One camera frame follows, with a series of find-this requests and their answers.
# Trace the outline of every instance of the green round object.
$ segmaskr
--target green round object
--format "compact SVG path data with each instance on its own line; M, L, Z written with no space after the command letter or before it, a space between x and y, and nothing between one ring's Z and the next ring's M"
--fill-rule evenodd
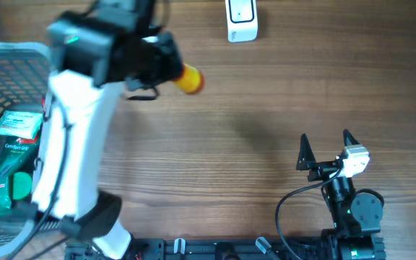
M32 177L28 173L14 173L12 183L12 199L24 199L32 192Z

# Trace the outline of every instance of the green light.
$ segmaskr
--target green light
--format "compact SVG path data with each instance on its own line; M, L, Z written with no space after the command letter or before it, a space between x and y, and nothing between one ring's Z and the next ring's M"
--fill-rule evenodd
M66 41L66 44L74 43L79 40L79 37L72 37Z

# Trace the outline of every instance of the teal package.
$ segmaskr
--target teal package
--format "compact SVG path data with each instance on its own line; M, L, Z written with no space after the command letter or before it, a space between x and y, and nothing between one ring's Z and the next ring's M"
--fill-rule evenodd
M39 136L23 139L8 136L0 154L0 216L11 213L11 177L38 151Z
M7 110L0 119L0 135L34 139L42 122L42 113Z

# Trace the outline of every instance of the yellow object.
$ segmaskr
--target yellow object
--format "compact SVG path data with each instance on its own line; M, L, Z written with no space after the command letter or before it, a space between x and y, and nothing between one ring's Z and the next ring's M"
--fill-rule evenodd
M196 94L203 89L203 74L196 68L184 64L182 75L173 80L173 83L186 94Z

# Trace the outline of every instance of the wooden tabletop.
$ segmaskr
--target wooden tabletop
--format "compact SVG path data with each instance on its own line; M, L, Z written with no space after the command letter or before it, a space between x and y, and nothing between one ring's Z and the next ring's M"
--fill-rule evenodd
M84 8L1 10L20 41ZM355 187L386 200L388 258L416 259L416 1L261 0L258 18L258 38L232 44L223 1L171 4L168 30L206 85L187 96L164 84L155 102L119 103L100 187L123 197L123 225L138 238L277 237L277 202L308 185L295 170L300 135L332 160L349 129L371 157ZM280 219L288 235L333 225L319 191L287 201Z

